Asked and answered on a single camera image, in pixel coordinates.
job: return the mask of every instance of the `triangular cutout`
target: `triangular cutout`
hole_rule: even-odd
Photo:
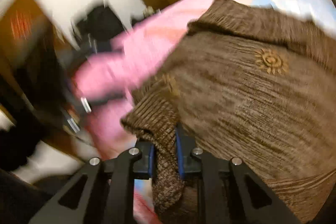
[[[250,176],[245,176],[245,183],[250,194],[253,208],[260,209],[272,204],[272,199]]]
[[[82,175],[77,183],[60,198],[58,203],[72,210],[77,209],[86,181],[87,175]]]

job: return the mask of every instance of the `sun motif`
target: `sun motif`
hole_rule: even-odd
[[[274,75],[276,72],[282,74],[282,72],[288,71],[287,62],[277,52],[270,49],[261,49],[255,51],[255,53],[256,64],[259,65],[260,69],[267,70],[268,74],[273,73]]]

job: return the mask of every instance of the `pink bedsheet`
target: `pink bedsheet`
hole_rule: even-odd
[[[74,80],[78,96],[94,98],[112,90],[125,90],[127,99],[96,107],[88,116],[87,130],[103,159],[133,147],[136,138],[125,132],[120,118],[132,107],[129,90],[156,72],[186,32],[187,23],[199,18],[213,0],[181,0],[113,39],[124,47],[124,56],[111,53],[92,56]],[[249,5],[253,0],[235,0]]]

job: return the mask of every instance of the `metal bolt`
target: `metal bolt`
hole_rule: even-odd
[[[139,149],[137,149],[136,147],[131,148],[130,150],[128,150],[128,153],[130,153],[131,155],[136,155],[140,152]]]
[[[234,164],[234,165],[241,165],[242,163],[243,163],[243,161],[241,160],[241,158],[233,158],[232,159],[232,163]]]
[[[200,155],[203,153],[203,149],[202,148],[199,148],[199,147],[195,147],[193,150],[192,150],[193,154],[194,155]]]
[[[100,163],[100,159],[97,158],[97,157],[94,157],[94,158],[92,158],[92,159],[89,160],[89,163],[90,163],[91,165],[95,166],[95,165],[97,165],[97,164]]]

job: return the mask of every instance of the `knit sweater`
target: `knit sweater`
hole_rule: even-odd
[[[184,188],[177,121],[214,156],[241,157],[302,222],[313,219],[336,182],[336,41],[312,21],[232,0],[214,0],[188,26],[122,119],[157,147],[153,195],[163,222]],[[192,196],[170,215],[192,219]]]

